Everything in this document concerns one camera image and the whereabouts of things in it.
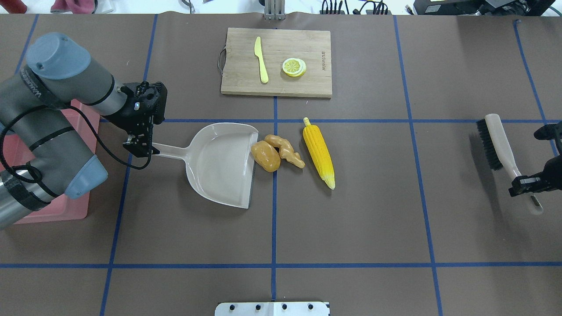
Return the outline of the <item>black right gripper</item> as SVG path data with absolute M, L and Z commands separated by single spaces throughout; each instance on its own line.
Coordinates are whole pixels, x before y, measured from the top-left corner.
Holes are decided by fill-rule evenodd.
M 548 160 L 541 172 L 514 178 L 508 189 L 511 197 L 562 189 L 562 123 L 546 124 L 536 130 L 533 136 L 537 140 L 554 140 L 559 155 Z

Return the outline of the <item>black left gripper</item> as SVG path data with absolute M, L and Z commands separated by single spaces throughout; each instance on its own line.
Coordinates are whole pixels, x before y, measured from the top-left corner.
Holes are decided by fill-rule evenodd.
M 160 154 L 160 150 L 152 145 L 152 134 L 149 128 L 159 125 L 165 120 L 167 88 L 162 82 L 126 83 L 118 88 L 125 96 L 121 108 L 105 119 L 124 130 L 128 139 L 123 148 L 137 158 L 148 158 Z

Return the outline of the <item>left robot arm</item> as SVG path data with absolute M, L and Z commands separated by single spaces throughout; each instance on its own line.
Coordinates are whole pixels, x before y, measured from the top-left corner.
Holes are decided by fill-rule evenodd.
M 63 110 L 87 116 L 76 100 L 124 130 L 124 148 L 151 160 L 153 127 L 165 119 L 167 88 L 162 82 L 121 83 L 90 52 L 66 34 L 51 32 L 34 42 L 26 64 L 1 83 L 1 139 L 16 134 L 34 159 L 1 164 L 1 228 L 42 210 L 65 195 L 81 198 L 108 173 L 76 132 Z

